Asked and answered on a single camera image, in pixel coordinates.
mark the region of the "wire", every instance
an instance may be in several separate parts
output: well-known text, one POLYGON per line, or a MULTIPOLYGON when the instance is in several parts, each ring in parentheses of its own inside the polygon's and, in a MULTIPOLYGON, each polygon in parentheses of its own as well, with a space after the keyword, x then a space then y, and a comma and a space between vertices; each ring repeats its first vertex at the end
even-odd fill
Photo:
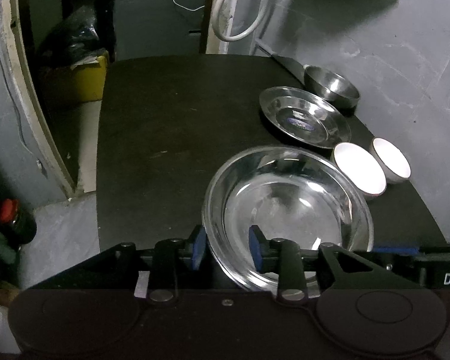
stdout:
POLYGON ((15 112, 15 118, 17 119, 17 127, 18 127, 18 135, 20 137, 20 142, 22 143, 22 146, 36 159, 37 164, 40 162, 40 160, 37 158, 37 156, 28 148, 27 144, 25 143, 25 138, 23 136, 23 129, 22 129, 22 118, 20 117, 20 111, 18 109, 17 104, 15 104, 15 100, 13 99, 12 92, 10 90, 10 86, 8 85, 7 75, 5 74, 5 68, 3 67, 2 59, 0 58, 0 70, 2 71, 3 81, 5 81, 5 87, 7 88, 8 95, 10 96, 10 100, 13 104, 13 111, 15 112))
POLYGON ((246 38, 247 36, 251 35, 257 29, 259 24, 262 22, 263 18, 265 17, 265 14, 267 13, 268 8, 269 8, 268 0, 261 0, 260 9, 259 9, 257 18, 252 23, 252 25, 238 35, 227 36, 220 31, 220 25, 219 25, 220 11, 222 10, 222 6, 223 6, 224 2, 225 2, 225 0, 217 0, 214 5, 214 10, 211 14, 211 27, 213 28, 214 33, 217 36, 217 38, 223 42, 235 42, 235 41, 239 41, 240 39, 246 38))
POLYGON ((184 7, 183 5, 180 5, 180 4, 179 4, 178 2, 176 2, 175 0, 172 0, 172 1, 173 1, 173 3, 174 3, 175 5, 178 5, 180 8, 186 9, 187 11, 190 11, 190 12, 195 12, 195 11, 198 11, 199 9, 205 8, 205 5, 202 5, 201 7, 198 7, 198 8, 196 8, 196 9, 190 9, 190 8, 184 7))

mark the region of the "red bottle cap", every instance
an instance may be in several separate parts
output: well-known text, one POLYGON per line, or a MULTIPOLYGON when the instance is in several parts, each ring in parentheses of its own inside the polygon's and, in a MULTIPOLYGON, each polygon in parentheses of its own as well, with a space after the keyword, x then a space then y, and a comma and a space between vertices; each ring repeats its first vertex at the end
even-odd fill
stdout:
POLYGON ((10 223, 18 211, 18 200, 5 199, 0 205, 0 225, 10 223))

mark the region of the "white letters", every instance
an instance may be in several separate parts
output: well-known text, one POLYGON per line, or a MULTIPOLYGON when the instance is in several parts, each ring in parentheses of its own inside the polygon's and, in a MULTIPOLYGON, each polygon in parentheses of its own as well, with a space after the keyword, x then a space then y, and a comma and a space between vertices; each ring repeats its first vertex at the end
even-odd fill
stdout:
POLYGON ((449 285, 450 284, 450 274, 445 274, 445 280, 443 281, 444 285, 449 285))

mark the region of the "white ceramic cup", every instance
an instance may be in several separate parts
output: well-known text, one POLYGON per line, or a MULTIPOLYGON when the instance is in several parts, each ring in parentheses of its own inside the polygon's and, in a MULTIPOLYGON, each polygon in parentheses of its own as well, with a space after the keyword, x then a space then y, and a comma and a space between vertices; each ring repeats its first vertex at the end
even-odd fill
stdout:
POLYGON ((331 160, 370 200, 387 188, 385 174, 373 156, 358 145, 342 142, 336 145, 331 160))
POLYGON ((401 183, 410 178, 410 164, 403 153, 392 143, 383 138, 374 138, 369 151, 382 167, 390 184, 401 183))

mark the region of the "clear glass bowl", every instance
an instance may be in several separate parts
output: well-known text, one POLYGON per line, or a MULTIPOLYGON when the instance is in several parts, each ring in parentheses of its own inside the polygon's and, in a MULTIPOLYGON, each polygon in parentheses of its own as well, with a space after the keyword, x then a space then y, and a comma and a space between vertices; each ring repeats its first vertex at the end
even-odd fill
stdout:
POLYGON ((248 229, 301 249, 333 242, 370 251, 373 223, 362 194, 332 163, 310 151, 256 147, 229 159, 211 180, 202 209, 210 247, 225 273, 250 290, 276 291, 273 274, 255 271, 248 229))

